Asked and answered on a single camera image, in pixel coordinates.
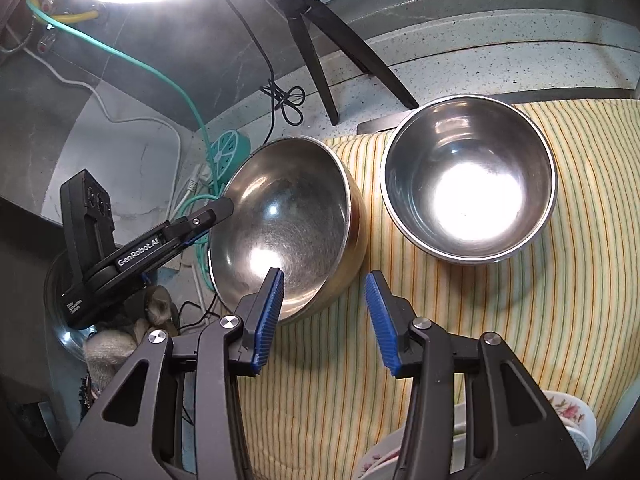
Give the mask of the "gloved left hand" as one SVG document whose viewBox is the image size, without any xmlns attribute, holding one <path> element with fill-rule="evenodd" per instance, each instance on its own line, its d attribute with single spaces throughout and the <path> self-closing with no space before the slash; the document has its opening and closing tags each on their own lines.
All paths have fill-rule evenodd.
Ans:
<svg viewBox="0 0 640 480">
<path fill-rule="evenodd" d="M 152 285 L 142 296 L 141 318 L 98 328 L 82 345 L 87 365 L 87 389 L 96 400 L 116 373 L 153 330 L 177 336 L 177 308 L 168 290 Z"/>
</svg>

